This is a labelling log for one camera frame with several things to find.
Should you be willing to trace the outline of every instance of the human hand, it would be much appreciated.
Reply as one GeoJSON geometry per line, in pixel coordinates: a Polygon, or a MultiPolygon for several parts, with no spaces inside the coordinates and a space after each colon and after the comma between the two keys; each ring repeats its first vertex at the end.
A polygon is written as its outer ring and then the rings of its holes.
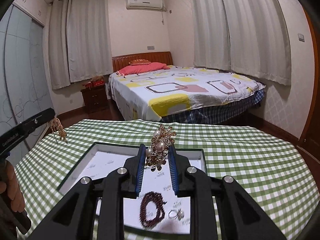
{"type": "Polygon", "coordinates": [[[7,184],[3,181],[0,181],[0,194],[6,191],[8,197],[11,199],[11,209],[13,212],[23,212],[25,208],[25,202],[23,194],[20,190],[20,186],[18,184],[16,173],[14,172],[14,168],[12,164],[7,161],[7,165],[5,171],[8,176],[7,184]]]}

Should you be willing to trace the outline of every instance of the air conditioner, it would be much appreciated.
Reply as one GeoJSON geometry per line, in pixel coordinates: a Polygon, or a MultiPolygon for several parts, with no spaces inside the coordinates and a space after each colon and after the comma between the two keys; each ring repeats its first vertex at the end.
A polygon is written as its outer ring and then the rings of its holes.
{"type": "Polygon", "coordinates": [[[127,0],[127,9],[161,10],[162,0],[127,0]]]}

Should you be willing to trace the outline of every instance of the wooden headboard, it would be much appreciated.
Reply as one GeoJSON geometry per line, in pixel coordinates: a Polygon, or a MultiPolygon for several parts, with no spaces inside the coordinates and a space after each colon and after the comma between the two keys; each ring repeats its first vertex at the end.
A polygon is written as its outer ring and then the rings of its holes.
{"type": "Polygon", "coordinates": [[[146,59],[151,62],[160,62],[167,65],[173,65],[171,52],[148,52],[148,53],[137,53],[124,56],[118,56],[112,58],[113,71],[116,72],[129,65],[129,62],[134,59],[146,59]]]}

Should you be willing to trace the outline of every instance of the nightstand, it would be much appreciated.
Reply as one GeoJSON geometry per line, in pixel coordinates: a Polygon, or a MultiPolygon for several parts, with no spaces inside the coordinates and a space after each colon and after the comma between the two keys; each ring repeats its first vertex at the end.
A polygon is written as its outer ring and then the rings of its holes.
{"type": "Polygon", "coordinates": [[[86,111],[89,113],[105,109],[108,106],[108,98],[105,85],[85,88],[81,90],[86,111]]]}

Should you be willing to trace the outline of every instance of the pillow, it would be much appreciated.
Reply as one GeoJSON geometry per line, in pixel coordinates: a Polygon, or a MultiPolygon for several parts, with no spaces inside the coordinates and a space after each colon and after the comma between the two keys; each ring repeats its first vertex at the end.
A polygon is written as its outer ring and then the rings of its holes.
{"type": "Polygon", "coordinates": [[[166,64],[159,62],[152,62],[148,65],[134,65],[126,66],[123,69],[120,69],[116,73],[121,76],[130,75],[130,74],[139,74],[149,71],[156,71],[159,69],[170,69],[166,64]]]}
{"type": "Polygon", "coordinates": [[[129,62],[129,65],[136,66],[136,65],[149,65],[151,62],[146,59],[135,59],[129,62]]]}

